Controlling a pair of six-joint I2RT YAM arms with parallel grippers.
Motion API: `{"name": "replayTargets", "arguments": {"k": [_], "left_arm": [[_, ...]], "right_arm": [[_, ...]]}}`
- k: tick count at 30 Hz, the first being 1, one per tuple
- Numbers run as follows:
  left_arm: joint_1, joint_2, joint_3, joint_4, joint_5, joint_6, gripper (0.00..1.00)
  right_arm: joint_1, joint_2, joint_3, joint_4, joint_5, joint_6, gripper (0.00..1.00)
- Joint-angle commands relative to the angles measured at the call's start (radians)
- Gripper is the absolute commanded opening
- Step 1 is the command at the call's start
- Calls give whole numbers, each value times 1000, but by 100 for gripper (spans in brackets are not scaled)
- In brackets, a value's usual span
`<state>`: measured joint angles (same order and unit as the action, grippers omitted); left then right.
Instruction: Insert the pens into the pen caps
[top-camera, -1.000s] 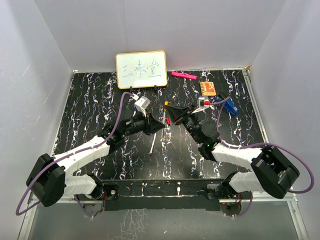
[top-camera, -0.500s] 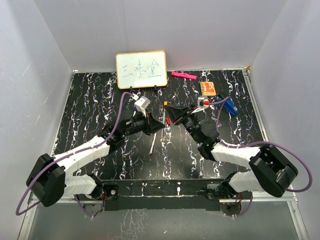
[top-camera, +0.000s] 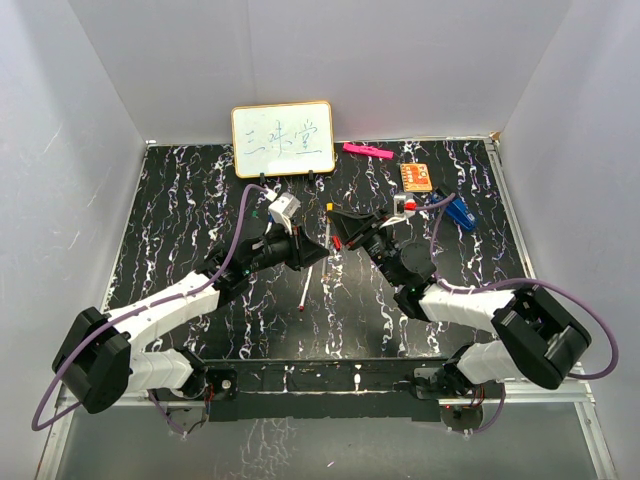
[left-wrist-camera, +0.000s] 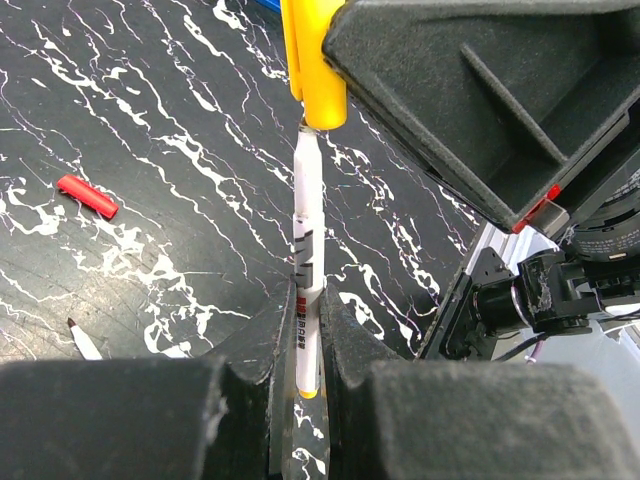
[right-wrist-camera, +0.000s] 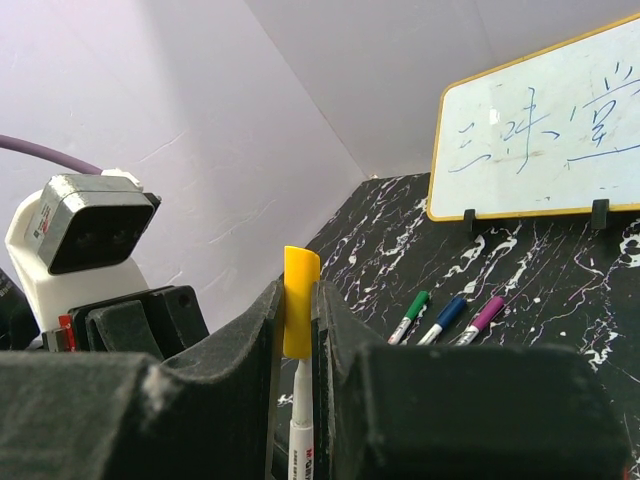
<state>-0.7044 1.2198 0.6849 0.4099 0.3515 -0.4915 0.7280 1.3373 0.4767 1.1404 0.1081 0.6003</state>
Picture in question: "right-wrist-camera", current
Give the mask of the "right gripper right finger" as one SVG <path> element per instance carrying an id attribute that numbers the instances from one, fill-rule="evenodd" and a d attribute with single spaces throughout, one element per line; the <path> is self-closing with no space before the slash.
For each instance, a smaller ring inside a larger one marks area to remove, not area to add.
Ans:
<path id="1" fill-rule="evenodd" d="M 625 479 L 630 443 L 562 346 L 391 346 L 313 289 L 318 479 Z"/>

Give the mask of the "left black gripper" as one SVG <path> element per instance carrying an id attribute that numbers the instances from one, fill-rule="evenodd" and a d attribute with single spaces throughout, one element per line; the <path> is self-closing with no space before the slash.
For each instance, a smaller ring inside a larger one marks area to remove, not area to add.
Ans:
<path id="1" fill-rule="evenodd" d="M 75 307 L 54 329 L 38 326 L 23 291 L 1 274 L 1 349 L 141 352 L 169 359 L 209 335 L 190 286 L 167 286 Z"/>

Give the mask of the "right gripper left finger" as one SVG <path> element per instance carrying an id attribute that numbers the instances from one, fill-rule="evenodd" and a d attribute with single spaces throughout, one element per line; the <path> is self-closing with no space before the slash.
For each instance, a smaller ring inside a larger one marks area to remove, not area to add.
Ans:
<path id="1" fill-rule="evenodd" d="M 283 286 L 174 357 L 1 355 L 5 479 L 267 479 Z"/>

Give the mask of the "blue pen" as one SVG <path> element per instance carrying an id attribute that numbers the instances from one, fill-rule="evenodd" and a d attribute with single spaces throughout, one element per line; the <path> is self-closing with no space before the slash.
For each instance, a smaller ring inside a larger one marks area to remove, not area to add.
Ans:
<path id="1" fill-rule="evenodd" d="M 443 310 L 437 315 L 435 323 L 427 333 L 417 342 L 419 346 L 431 345 L 439 335 L 455 320 L 466 308 L 467 301 L 461 296 L 453 297 Z"/>

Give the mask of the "yellow pen cap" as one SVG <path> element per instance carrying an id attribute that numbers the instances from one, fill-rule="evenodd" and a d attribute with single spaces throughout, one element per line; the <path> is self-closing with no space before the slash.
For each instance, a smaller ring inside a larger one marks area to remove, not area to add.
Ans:
<path id="1" fill-rule="evenodd" d="M 284 247 L 283 354 L 291 359 L 311 357 L 311 308 L 313 286 L 320 279 L 320 257 L 313 251 Z"/>

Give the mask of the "yellow pen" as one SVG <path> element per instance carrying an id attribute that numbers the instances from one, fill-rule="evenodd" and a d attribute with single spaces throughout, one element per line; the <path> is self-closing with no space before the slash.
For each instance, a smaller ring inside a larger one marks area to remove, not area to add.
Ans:
<path id="1" fill-rule="evenodd" d="M 311 359 L 300 360 L 294 375 L 289 425 L 289 480 L 311 480 L 314 474 L 314 420 Z"/>

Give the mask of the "green pen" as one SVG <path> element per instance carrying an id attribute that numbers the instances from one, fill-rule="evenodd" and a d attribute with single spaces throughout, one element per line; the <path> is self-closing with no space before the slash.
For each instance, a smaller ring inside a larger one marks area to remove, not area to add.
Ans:
<path id="1" fill-rule="evenodd" d="M 401 321 L 397 325 L 396 329 L 389 336 L 387 343 L 390 345 L 398 345 L 404 336 L 409 331 L 417 319 L 420 311 L 427 305 L 430 299 L 430 294 L 427 291 L 421 290 L 416 295 L 415 299 L 409 306 L 408 310 L 402 317 Z"/>

